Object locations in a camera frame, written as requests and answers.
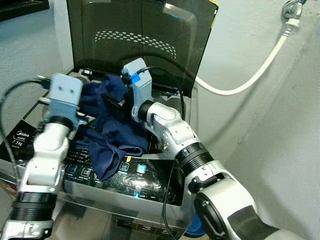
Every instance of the black robot arm segment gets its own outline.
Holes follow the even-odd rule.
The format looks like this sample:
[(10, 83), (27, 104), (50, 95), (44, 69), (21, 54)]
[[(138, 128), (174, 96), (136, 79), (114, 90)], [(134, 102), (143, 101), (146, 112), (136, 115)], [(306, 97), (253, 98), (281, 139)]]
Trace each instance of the black robot arm segment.
[(138, 116), (157, 136), (167, 156), (176, 159), (185, 174), (185, 184), (194, 197), (206, 233), (224, 240), (302, 240), (286, 230), (265, 224), (257, 214), (250, 193), (214, 160), (192, 128), (174, 108), (159, 102), (144, 102)]

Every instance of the navy blue cloth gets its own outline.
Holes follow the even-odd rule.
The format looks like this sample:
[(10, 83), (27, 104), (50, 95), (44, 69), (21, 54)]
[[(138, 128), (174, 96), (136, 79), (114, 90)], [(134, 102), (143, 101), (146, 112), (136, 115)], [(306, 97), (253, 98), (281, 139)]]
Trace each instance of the navy blue cloth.
[(120, 102), (127, 92), (121, 78), (114, 75), (106, 75), (102, 83), (92, 82), (82, 88), (80, 111), (96, 120), (92, 127), (79, 126), (72, 145), (88, 150), (93, 171), (100, 180), (114, 175), (125, 155), (138, 157), (147, 151), (147, 132), (143, 125), (135, 122), (130, 113), (123, 116), (102, 97), (110, 94)]

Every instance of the washing machine lid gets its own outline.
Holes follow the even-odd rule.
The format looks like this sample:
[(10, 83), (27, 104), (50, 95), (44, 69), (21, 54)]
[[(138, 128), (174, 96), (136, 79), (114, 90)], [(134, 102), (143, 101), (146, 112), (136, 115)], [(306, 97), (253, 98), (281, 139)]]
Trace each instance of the washing machine lid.
[[(215, 1), (67, 0), (67, 7), (75, 69), (120, 74), (124, 64), (143, 57), (147, 66), (173, 74), (191, 96), (218, 10)], [(151, 75), (176, 88), (160, 70)]]

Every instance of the white hose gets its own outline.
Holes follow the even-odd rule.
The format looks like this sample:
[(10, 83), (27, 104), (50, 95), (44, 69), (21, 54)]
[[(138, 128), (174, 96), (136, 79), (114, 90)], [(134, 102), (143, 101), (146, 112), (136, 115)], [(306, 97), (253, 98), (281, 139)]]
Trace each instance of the white hose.
[[(292, 21), (288, 21), (287, 24), (297, 27), (299, 22), (296, 22), (297, 20), (295, 19), (294, 22), (292, 23)], [(272, 61), (275, 59), (275, 57), (277, 56), (278, 52), (280, 51), (280, 49), (282, 48), (282, 46), (284, 45), (285, 41), (287, 40), (288, 36), (290, 35), (292, 29), (291, 28), (287, 28), (284, 32), (283, 35), (279, 38), (278, 42), (276, 43), (276, 45), (274, 46), (272, 52), (270, 53), (270, 55), (267, 57), (267, 59), (265, 60), (265, 62), (262, 64), (262, 66), (260, 67), (260, 69), (243, 85), (233, 89), (233, 90), (220, 90), (217, 88), (214, 88), (212, 86), (210, 86), (209, 84), (207, 84), (206, 82), (204, 82), (200, 77), (196, 76), (195, 77), (195, 82), (201, 86), (202, 88), (204, 88), (205, 90), (213, 93), (213, 94), (217, 94), (217, 95), (221, 95), (221, 96), (231, 96), (231, 95), (235, 95), (238, 93), (241, 93), (242, 91), (246, 90), (247, 88), (249, 88), (252, 84), (254, 84), (260, 77), (261, 75), (266, 71), (266, 69), (269, 67), (269, 65), (272, 63)]]

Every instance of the shelf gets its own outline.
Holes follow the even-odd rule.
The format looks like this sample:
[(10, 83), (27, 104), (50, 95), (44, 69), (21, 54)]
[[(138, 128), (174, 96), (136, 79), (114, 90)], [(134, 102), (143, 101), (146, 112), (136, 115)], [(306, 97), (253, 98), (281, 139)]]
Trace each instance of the shelf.
[(46, 9), (48, 0), (0, 0), (0, 22)]

